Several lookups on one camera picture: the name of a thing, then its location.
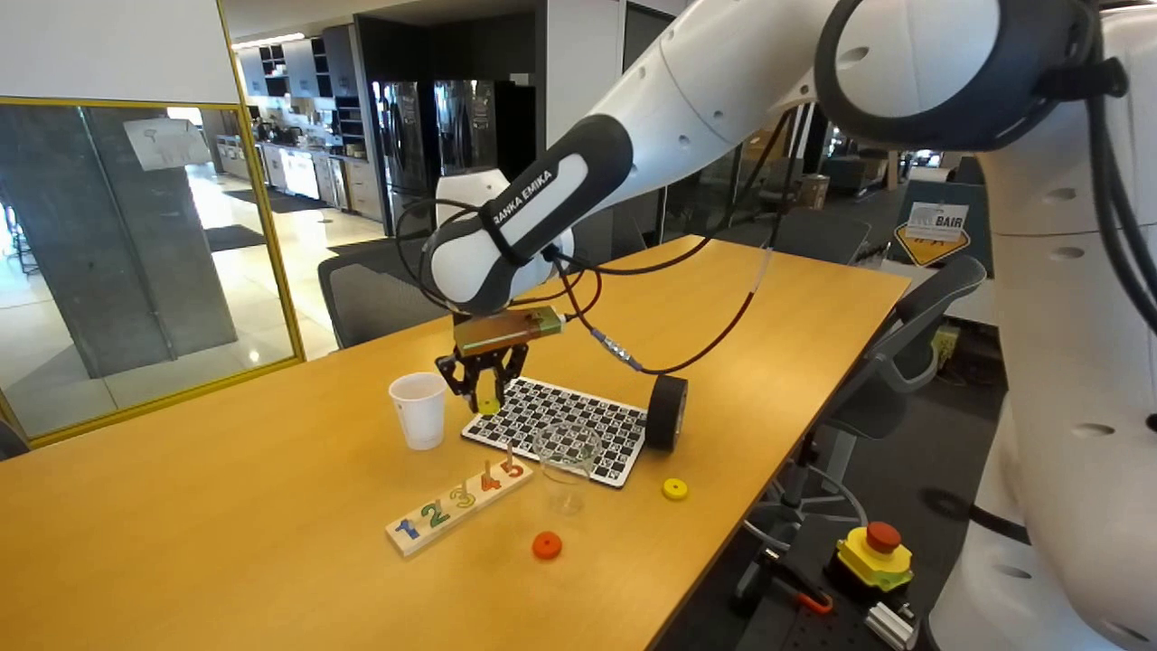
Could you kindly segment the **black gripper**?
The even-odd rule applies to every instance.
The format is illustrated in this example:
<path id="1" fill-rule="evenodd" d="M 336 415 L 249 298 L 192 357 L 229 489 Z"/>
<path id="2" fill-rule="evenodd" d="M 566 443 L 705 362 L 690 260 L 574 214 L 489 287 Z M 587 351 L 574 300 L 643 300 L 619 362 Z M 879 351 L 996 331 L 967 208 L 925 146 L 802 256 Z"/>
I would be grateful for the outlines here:
<path id="1" fill-rule="evenodd" d="M 524 369 L 526 346 L 496 346 L 496 351 L 450 351 L 432 362 L 432 369 L 450 385 L 458 398 L 474 398 L 474 381 L 485 374 L 496 385 L 497 410 L 506 403 L 506 385 Z"/>

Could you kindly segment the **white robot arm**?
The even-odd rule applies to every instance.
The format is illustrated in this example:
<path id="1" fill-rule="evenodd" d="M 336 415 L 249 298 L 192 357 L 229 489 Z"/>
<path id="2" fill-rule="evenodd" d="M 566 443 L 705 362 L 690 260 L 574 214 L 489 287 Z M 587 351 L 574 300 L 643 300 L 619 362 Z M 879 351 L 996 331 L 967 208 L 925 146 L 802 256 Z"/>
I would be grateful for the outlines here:
<path id="1" fill-rule="evenodd" d="M 441 223 L 431 291 L 496 311 L 591 214 L 818 109 L 854 197 L 912 151 L 967 155 L 1006 356 L 975 530 L 929 612 L 958 651 L 1157 642 L 1157 0 L 694 0 L 533 163 Z"/>

